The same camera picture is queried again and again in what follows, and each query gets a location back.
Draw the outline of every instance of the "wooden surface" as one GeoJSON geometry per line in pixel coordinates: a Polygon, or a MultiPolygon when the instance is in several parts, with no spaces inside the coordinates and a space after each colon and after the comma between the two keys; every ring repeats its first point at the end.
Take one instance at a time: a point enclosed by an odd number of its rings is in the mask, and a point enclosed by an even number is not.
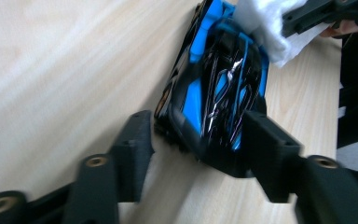
{"type": "MultiPolygon", "coordinates": [[[[154,109],[199,0],[0,1],[0,191],[36,199],[105,152],[127,117],[154,109]]],[[[335,157],[340,48],[315,39],[271,67],[268,114],[304,144],[335,157]]],[[[293,223],[254,179],[197,163],[153,136],[139,204],[121,223],[293,223]]]]}

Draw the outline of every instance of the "blue toy car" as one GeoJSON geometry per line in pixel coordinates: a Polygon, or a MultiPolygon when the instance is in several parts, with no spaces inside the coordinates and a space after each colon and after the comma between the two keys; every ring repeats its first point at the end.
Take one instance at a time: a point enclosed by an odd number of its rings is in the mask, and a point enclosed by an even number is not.
{"type": "Polygon", "coordinates": [[[242,115],[267,113],[269,59],[232,20],[234,9],[220,0],[197,6],[156,108],[155,128],[212,167],[245,177],[242,115]]]}

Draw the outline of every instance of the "toy car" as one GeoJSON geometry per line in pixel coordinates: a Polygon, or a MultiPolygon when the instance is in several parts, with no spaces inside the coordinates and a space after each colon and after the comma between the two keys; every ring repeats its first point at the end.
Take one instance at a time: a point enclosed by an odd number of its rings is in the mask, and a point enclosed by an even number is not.
{"type": "Polygon", "coordinates": [[[208,165],[245,177],[242,115],[267,113],[269,59],[232,20],[235,7],[205,0],[196,8],[155,111],[155,128],[208,165]]]}

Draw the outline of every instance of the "black and blue race car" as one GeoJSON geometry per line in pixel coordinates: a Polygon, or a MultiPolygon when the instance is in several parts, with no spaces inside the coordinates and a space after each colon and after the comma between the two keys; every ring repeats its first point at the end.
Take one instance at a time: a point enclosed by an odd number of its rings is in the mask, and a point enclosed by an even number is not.
{"type": "Polygon", "coordinates": [[[232,20],[235,7],[204,0],[196,8],[155,111],[155,129],[196,157],[245,177],[242,115],[267,114],[269,59],[232,20]]]}

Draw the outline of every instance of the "wood grain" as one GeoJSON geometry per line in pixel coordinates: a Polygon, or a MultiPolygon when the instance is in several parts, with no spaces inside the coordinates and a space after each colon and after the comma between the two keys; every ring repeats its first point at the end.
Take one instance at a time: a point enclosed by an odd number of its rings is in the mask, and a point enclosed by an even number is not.
{"type": "MultiPolygon", "coordinates": [[[[105,152],[127,117],[154,109],[198,0],[0,1],[0,191],[36,199],[105,152]]],[[[271,67],[268,114],[304,144],[335,156],[339,43],[317,38],[271,67]]],[[[293,223],[253,179],[235,179],[153,136],[141,203],[122,223],[293,223]]]]}

